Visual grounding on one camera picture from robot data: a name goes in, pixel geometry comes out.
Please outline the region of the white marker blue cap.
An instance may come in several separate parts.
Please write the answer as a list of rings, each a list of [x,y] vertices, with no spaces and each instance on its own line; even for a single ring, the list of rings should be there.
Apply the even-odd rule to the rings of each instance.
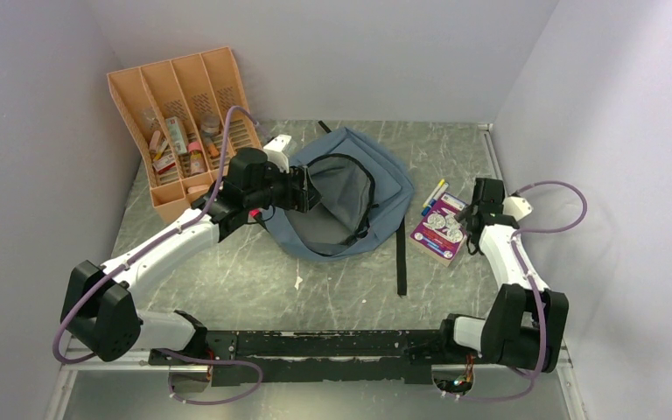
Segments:
[[[427,197],[427,199],[424,201],[422,205],[422,212],[421,215],[426,215],[428,211],[431,209],[431,203],[435,199],[435,196],[438,194],[439,190],[445,185],[445,179],[442,178],[435,188],[431,191],[431,194]]]

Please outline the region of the blue grey student backpack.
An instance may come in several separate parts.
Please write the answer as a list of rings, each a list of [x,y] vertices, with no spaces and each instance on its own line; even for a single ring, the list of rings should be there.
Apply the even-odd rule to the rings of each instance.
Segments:
[[[321,195],[308,213],[266,213],[265,227],[288,254],[344,259],[374,251],[400,230],[415,188],[403,162],[373,138],[342,127],[286,155],[307,168]]]

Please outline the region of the white marker yellow cap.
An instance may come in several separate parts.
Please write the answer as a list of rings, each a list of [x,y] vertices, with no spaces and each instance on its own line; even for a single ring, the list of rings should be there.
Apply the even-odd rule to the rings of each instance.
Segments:
[[[445,182],[441,187],[435,192],[435,194],[430,199],[430,206],[433,207],[434,204],[440,199],[440,197],[446,192],[447,188],[450,186],[448,182]]]

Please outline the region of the purple picture book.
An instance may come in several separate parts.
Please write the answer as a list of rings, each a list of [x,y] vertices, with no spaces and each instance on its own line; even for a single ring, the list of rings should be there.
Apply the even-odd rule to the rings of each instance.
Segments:
[[[409,235],[409,242],[426,255],[450,267],[466,245],[465,228],[455,216],[466,203],[444,192],[416,225]]]

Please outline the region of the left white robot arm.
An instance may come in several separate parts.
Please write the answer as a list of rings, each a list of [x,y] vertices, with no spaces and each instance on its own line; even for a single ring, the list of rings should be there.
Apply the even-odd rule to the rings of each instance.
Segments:
[[[130,252],[95,265],[84,261],[71,272],[53,340],[60,351],[63,333],[72,334],[91,357],[115,361],[136,349],[172,351],[193,364],[207,353],[207,329],[184,311],[139,311],[135,299],[185,260],[210,249],[246,225],[253,210],[269,207],[306,213],[320,201],[304,165],[284,167],[265,150],[244,148],[174,222]]]

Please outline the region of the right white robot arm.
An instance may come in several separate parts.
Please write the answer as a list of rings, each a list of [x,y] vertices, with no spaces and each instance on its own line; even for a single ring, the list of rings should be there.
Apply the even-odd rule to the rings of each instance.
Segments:
[[[471,254],[489,262],[498,292],[486,318],[456,317],[453,329],[438,337],[437,351],[457,362],[472,349],[488,363],[549,373],[557,366],[569,301],[534,269],[517,233],[521,215],[509,201],[501,180],[476,179],[472,201],[457,219]]]

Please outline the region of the pink capped glue bottle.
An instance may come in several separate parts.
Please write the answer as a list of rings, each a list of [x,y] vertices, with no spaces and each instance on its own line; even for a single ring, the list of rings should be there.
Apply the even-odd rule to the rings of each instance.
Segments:
[[[207,171],[207,164],[200,141],[188,145],[189,174],[196,176]]]

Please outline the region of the grey round jar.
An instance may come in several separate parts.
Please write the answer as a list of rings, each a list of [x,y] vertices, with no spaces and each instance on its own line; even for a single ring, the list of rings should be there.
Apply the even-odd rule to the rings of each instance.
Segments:
[[[217,115],[204,114],[200,118],[200,133],[205,136],[217,136],[220,133],[221,119]]]

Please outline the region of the tall white carton box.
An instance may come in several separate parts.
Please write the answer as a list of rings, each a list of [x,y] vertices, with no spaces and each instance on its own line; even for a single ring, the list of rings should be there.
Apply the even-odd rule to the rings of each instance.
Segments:
[[[177,116],[172,116],[166,118],[165,124],[167,130],[170,134],[170,142],[173,146],[174,151],[178,155],[185,155],[188,153],[187,149],[187,136],[185,132],[184,124]]]

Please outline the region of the red white small box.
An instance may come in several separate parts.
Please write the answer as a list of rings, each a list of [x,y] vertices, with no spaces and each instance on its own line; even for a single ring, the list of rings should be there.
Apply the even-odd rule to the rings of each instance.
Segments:
[[[176,160],[173,156],[162,156],[152,163],[152,167],[157,174],[168,172],[171,168],[176,166]]]

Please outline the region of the peach plastic file organizer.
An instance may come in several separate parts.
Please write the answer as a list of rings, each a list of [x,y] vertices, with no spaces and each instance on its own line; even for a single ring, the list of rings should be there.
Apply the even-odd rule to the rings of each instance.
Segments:
[[[228,47],[162,60],[108,73],[108,89],[142,159],[150,200],[165,222],[176,219],[202,193],[190,186],[210,186],[221,166],[246,147],[261,148],[249,110],[242,78]],[[220,133],[200,133],[204,114],[220,118]],[[178,155],[170,142],[165,119],[177,116],[184,124],[188,145],[200,141],[206,172],[189,174],[189,155]],[[176,166],[157,174],[152,163],[173,156]]]

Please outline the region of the black mounting base rail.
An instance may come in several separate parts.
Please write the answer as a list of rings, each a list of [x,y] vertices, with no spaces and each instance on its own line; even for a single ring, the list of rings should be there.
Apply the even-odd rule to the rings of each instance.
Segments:
[[[401,381],[431,385],[436,371],[462,372],[477,352],[438,330],[210,331],[194,356],[224,361],[214,386]]]

